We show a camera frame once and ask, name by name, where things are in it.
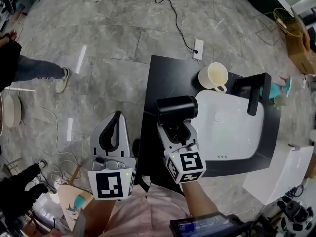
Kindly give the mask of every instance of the white sink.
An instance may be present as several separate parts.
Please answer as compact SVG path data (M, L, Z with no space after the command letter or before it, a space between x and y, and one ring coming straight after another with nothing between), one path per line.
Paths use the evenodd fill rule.
M264 117L261 103L251 116L246 98L204 90L196 100L198 115L191 125L205 160L247 159L256 152Z

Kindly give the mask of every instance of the marble floor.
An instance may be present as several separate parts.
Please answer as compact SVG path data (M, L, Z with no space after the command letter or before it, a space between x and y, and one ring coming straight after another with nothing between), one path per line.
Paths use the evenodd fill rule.
M18 171L44 158L49 162L44 173L53 183L53 166L74 160L70 154L56 152L55 116L36 106L56 114L57 148L72 152L83 165L75 185L84 189L89 188L90 135L103 118L122 110L130 141L139 137L151 55L192 58L177 31L169 3L154 1L42 0L20 19L21 54L67 66L72 74L62 94L55 93L51 79L18 83L19 88L35 92L20 92L23 123L6 129L0 138L8 160L22 157ZM315 106L310 91L302 87L304 77L287 56L284 34L278 29L262 31L265 42L280 38L274 46L263 42L256 32L264 25L253 18L259 12L247 0L172 2L188 45L193 46L195 38L204 40L201 66L216 61L243 76L268 72L273 82L280 82L278 76L292 76L292 92L282 108L279 139L308 143ZM71 172L74 165L66 161L61 168ZM247 220L262 205L242 188L244 179L245 174L204 178L201 184L223 213Z

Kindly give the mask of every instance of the white cabinet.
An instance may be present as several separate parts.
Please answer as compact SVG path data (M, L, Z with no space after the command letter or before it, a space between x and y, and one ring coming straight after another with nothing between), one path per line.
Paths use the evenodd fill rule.
M312 146L295 148L278 141L270 167L248 173L243 187L262 204L272 203L301 184L312 153Z

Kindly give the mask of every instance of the white mug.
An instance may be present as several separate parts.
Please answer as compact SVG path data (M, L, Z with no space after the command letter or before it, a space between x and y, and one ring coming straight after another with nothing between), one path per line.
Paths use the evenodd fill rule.
M215 89L218 92L227 91L225 83L228 80L228 72L225 66L219 62L213 62L198 73L199 83L206 89Z

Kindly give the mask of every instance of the power outlet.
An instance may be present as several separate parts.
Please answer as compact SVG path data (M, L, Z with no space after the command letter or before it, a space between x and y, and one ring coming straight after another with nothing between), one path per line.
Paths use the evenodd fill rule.
M203 58L203 48L204 48L204 41L200 39L196 39L194 44L194 50L197 50L198 53L193 52L193 59L201 61Z

